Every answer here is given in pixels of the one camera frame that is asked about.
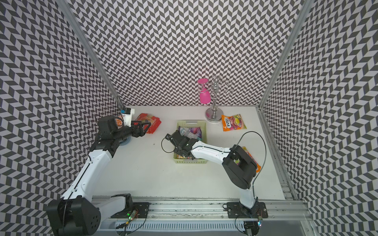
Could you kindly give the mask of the purple candy bag back side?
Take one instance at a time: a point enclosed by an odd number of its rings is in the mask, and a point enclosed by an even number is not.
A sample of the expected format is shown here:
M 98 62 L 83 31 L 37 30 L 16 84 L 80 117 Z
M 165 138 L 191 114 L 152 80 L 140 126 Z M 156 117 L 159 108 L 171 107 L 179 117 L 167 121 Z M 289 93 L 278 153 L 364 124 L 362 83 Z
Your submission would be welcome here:
M 200 127 L 182 127 L 178 128 L 179 133 L 182 136 L 190 139 L 202 140 L 202 130 Z

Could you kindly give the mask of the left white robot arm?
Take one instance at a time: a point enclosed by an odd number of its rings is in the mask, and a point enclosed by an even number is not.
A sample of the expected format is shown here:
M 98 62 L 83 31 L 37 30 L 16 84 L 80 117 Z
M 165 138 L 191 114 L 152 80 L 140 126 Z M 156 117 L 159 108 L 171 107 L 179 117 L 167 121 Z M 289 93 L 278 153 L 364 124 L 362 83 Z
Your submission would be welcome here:
M 114 195 L 97 206 L 92 203 L 101 173 L 113 159 L 120 143 L 129 137 L 144 136 L 151 126 L 150 122 L 142 121 L 118 126 L 118 120 L 119 117 L 115 116 L 98 120 L 99 132 L 80 173 L 60 199 L 52 200 L 45 207 L 55 236 L 91 236 L 104 220 L 119 212 L 134 210 L 130 194 Z

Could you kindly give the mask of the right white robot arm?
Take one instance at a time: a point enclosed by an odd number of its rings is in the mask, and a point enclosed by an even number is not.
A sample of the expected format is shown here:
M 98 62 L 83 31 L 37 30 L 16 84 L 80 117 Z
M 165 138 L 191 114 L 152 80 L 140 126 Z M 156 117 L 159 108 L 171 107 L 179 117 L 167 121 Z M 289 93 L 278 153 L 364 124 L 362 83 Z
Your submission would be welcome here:
M 239 202 L 246 208 L 257 203 L 253 180 L 257 176 L 258 165 L 239 145 L 231 148 L 216 147 L 197 139 L 190 139 L 177 130 L 167 134 L 165 139 L 173 146 L 173 152 L 182 157 L 204 159 L 221 165 L 230 181 L 240 189 Z

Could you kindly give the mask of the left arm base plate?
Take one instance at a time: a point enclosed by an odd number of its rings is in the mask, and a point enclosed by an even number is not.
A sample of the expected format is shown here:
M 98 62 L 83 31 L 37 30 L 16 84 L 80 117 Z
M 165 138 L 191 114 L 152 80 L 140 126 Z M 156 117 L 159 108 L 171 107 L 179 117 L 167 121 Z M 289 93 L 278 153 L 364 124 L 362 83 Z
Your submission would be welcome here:
M 146 219 L 149 212 L 150 203 L 149 202 L 136 202 L 133 206 L 130 206 L 115 214 L 116 218 L 127 218 L 130 217 L 132 212 L 137 211 L 138 219 Z

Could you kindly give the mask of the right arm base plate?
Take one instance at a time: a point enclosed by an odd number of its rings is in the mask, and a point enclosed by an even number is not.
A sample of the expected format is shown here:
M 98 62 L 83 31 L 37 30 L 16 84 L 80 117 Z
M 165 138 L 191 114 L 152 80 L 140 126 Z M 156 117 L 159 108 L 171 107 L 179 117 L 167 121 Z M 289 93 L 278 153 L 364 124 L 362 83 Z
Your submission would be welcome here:
M 251 208 L 242 205 L 240 202 L 227 202 L 226 211 L 228 218 L 268 218 L 268 212 L 265 203 L 259 201 L 256 201 Z

